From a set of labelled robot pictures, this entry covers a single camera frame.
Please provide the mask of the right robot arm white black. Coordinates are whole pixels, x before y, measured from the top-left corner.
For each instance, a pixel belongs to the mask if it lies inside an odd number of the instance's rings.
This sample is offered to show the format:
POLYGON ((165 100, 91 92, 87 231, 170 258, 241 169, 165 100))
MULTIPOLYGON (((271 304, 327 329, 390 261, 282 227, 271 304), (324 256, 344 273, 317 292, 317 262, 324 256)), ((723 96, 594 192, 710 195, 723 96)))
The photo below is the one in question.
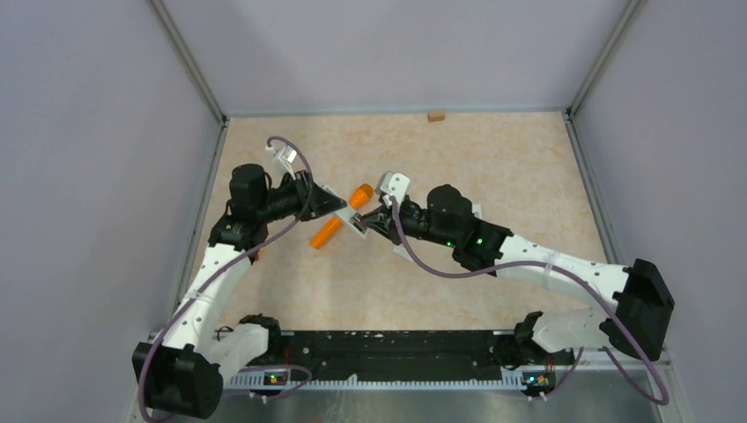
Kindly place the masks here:
POLYGON ((613 347, 635 359, 657 361, 675 301, 654 263, 638 258, 629 266, 598 263, 560 253, 489 223, 455 187, 432 189, 425 206, 388 193, 380 206, 363 215, 374 230, 414 254, 410 239, 450 248, 464 268, 461 278, 477 275, 529 282, 587 304, 567 313, 533 312, 515 328, 516 350, 539 363, 566 348, 613 347))

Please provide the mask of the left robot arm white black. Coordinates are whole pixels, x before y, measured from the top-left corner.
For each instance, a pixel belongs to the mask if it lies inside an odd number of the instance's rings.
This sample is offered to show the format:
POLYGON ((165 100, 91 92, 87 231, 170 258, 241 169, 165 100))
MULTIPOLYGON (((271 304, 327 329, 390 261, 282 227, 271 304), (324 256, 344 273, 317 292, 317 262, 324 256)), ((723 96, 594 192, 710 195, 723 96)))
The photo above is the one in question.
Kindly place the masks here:
POLYGON ((318 185, 308 170, 284 174, 278 186, 264 168, 246 164, 232 171, 224 214, 211 229, 198 273, 179 307, 151 342, 132 354, 137 403, 143 419, 154 412, 199 419, 218 407, 224 387, 250 361, 277 361, 283 342, 260 323, 241 323, 225 340, 214 337, 218 321, 260 249, 283 236, 269 224, 324 217, 346 207, 318 185))

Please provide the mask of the small white battery cover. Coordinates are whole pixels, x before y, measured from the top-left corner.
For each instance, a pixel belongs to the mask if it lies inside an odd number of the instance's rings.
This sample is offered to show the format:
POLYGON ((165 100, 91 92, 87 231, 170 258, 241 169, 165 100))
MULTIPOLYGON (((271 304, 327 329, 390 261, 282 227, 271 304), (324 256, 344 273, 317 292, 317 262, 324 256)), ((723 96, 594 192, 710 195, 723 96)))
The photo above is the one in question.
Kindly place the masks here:
POLYGON ((400 257, 402 257, 402 258, 404 258, 406 260, 410 260, 410 255, 409 255, 408 251, 406 250, 406 248, 404 246, 402 246, 402 245, 394 246, 393 247, 393 251, 397 255, 399 255, 400 257))

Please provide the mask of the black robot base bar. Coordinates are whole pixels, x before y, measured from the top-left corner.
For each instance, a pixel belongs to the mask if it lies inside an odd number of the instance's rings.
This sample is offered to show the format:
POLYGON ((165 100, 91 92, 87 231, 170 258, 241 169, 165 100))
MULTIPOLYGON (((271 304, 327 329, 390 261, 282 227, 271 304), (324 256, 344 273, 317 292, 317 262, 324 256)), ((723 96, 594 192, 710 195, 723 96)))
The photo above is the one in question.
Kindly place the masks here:
POLYGON ((298 365, 314 381, 497 381, 523 366, 570 365, 574 351, 547 353, 504 330, 296 330, 270 338, 250 366, 298 365))

